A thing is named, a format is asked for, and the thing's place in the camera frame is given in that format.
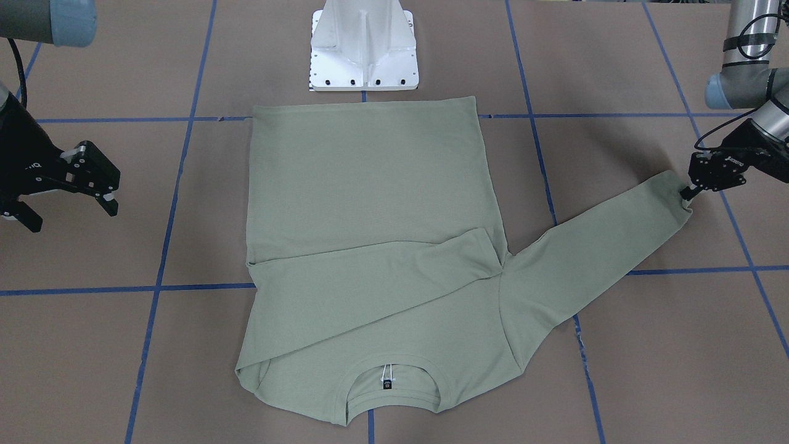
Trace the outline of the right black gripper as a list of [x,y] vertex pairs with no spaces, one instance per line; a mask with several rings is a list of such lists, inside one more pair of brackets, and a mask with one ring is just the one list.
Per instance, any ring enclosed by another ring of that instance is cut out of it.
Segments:
[[14,197],[2,197],[2,216],[29,231],[40,232],[43,219],[17,197],[51,189],[93,196],[108,216],[118,214],[121,175],[115,164],[90,140],[59,149],[11,93],[2,105],[1,152],[2,191]]

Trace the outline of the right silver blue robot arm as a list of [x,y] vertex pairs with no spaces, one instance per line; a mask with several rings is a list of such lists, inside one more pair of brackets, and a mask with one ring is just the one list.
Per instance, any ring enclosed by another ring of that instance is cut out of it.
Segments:
[[41,231],[43,220],[23,195],[62,189],[93,197],[110,215],[118,213],[115,193],[121,172],[91,141],[74,149],[57,148],[27,109],[27,84],[17,41],[57,47],[87,47],[95,39],[93,1],[3,1],[1,31],[17,66],[19,94],[3,85],[1,103],[1,213],[29,231]]

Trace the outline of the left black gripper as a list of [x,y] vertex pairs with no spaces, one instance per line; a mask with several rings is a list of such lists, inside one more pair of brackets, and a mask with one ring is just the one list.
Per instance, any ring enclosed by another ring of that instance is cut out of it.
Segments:
[[788,183],[787,139],[775,137],[747,118],[708,154],[692,154],[688,174],[690,186],[679,191],[682,200],[693,200],[702,191],[719,192],[746,183],[749,168]]

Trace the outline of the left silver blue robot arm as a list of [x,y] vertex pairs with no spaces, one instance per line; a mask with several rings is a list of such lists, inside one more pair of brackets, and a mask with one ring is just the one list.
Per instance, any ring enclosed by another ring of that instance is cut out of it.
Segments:
[[712,110],[742,109],[735,129],[713,148],[694,144],[691,185],[680,192],[692,200],[702,191],[719,192],[744,185],[744,173],[755,168],[788,180],[787,68],[770,65],[782,25],[786,1],[733,1],[722,42],[722,65],[708,78],[705,103]]

